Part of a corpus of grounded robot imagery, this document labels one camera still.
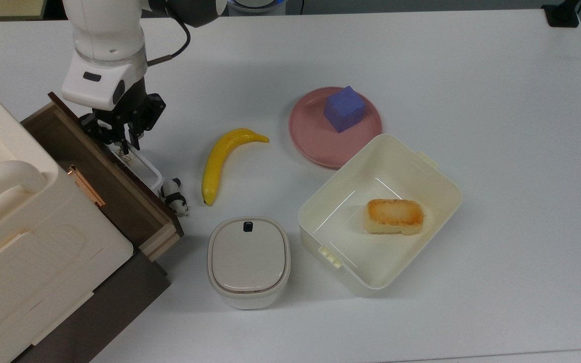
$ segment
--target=foam block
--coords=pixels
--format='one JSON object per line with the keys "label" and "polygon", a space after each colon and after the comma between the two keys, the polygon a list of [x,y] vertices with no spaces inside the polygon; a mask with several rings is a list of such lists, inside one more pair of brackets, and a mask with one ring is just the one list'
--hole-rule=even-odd
{"label": "foam block", "polygon": [[365,102],[350,87],[327,97],[324,115],[338,133],[362,121],[365,113]]}

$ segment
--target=toy banana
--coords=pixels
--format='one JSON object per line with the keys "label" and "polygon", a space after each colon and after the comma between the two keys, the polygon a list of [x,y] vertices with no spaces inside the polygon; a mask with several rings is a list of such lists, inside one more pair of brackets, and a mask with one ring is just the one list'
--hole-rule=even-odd
{"label": "toy banana", "polygon": [[205,163],[203,172],[203,181],[201,182],[201,195],[203,202],[212,205],[219,190],[219,181],[221,180],[221,169],[223,163],[237,146],[249,142],[268,142],[266,136],[254,133],[249,129],[235,129],[221,136],[219,141],[214,144],[208,161]]}

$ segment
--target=toy panda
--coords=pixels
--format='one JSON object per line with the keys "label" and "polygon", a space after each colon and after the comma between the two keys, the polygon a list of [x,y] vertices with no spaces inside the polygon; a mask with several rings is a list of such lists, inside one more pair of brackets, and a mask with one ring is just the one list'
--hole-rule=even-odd
{"label": "toy panda", "polygon": [[181,181],[177,177],[174,179],[165,179],[161,186],[159,196],[177,217],[188,217],[190,216],[190,212],[185,196],[181,194],[181,190]]}

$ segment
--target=food container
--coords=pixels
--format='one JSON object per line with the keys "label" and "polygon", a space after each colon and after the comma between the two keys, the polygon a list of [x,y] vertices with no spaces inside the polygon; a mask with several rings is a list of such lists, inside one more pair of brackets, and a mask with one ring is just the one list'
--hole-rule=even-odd
{"label": "food container", "polygon": [[[300,208],[302,244],[353,294],[387,287],[461,204],[461,190],[436,166],[394,136],[376,136]],[[367,233],[363,212],[378,198],[418,202],[426,215],[422,231]]]}
{"label": "food container", "polygon": [[279,297],[291,272],[288,237],[268,218],[224,221],[210,237],[207,267],[210,284],[228,305],[265,308]]}

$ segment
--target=toasted bread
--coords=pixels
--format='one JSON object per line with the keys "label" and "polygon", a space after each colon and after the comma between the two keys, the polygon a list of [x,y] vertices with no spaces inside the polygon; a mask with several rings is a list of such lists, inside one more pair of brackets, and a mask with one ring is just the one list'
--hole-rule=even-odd
{"label": "toasted bread", "polygon": [[365,208],[365,230],[374,234],[417,234],[425,214],[417,202],[402,199],[374,199]]}

